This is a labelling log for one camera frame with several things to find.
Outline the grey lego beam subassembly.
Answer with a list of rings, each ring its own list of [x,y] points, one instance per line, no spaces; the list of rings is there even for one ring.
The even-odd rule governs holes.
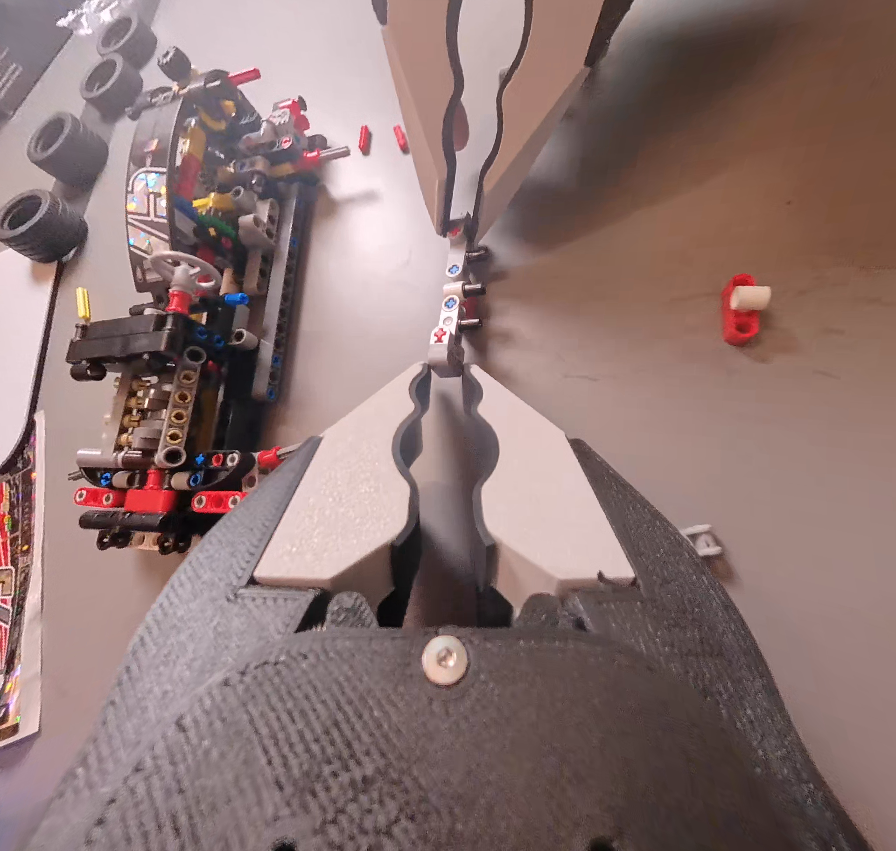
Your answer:
[[[475,240],[470,214],[453,219],[445,238],[447,257],[442,301],[436,325],[430,332],[427,362],[436,375],[453,378],[462,375],[465,335],[484,324],[483,299],[487,294],[484,269],[490,250]]]

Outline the dark printed cardboard box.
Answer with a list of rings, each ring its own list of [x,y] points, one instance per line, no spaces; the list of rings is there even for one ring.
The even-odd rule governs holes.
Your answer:
[[[73,0],[1,0],[1,120],[8,122],[61,51]]]

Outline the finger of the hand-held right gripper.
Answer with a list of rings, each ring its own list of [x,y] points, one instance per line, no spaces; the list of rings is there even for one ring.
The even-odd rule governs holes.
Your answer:
[[[580,89],[604,2],[524,0],[521,44],[499,83],[497,135],[479,174],[472,234],[486,234],[504,213]]]
[[[458,52],[462,0],[384,0],[382,32],[420,190],[435,232],[451,232],[456,155],[468,144]]]

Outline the thin grey lego liftarm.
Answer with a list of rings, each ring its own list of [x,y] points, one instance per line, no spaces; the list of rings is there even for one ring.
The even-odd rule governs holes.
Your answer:
[[[724,553],[724,548],[711,524],[692,525],[680,529],[680,533],[701,558],[716,558]]]

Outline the lego car chassis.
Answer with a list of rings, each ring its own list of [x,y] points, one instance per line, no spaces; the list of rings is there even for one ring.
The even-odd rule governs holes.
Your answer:
[[[281,395],[299,261],[320,168],[347,157],[309,133],[300,97],[260,113],[257,69],[200,71],[179,48],[168,82],[126,110],[133,284],[148,301],[77,320],[79,382],[115,378],[98,447],[76,454],[79,526],[96,547],[185,554],[282,463],[263,423]]]

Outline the black rubber lego tire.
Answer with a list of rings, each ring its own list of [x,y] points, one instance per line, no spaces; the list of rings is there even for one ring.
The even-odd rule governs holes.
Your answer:
[[[84,217],[49,190],[28,190],[1,207],[1,244],[33,263],[63,262],[87,236]]]
[[[108,145],[67,111],[49,116],[30,136],[28,160],[63,185],[87,189],[106,166]]]
[[[97,40],[97,53],[106,58],[120,56],[140,70],[154,55],[158,38],[151,26],[137,14],[123,14],[104,28]]]
[[[109,120],[120,118],[140,96],[140,73],[121,55],[104,56],[86,73],[80,84],[83,100]]]

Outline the Lego instruction booklet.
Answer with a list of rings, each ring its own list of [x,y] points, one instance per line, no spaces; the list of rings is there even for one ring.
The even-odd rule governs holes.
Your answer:
[[[2,475],[1,747],[39,732],[46,421],[38,411]]]

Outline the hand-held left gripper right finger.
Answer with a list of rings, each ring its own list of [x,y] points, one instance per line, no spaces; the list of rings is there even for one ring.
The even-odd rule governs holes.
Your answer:
[[[478,365],[463,376],[482,472],[473,493],[490,584],[513,609],[636,575],[566,433]]]

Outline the red lego liftarm white bush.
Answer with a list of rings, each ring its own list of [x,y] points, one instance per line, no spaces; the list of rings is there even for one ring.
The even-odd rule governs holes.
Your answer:
[[[733,276],[721,292],[721,330],[723,341],[741,347],[759,335],[763,312],[769,307],[770,286],[756,284],[753,275]]]

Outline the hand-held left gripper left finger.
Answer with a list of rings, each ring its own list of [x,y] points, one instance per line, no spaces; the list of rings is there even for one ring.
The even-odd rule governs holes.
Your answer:
[[[420,566],[429,367],[412,364],[300,453],[297,487],[253,570],[253,594],[351,592],[387,628],[404,625]]]

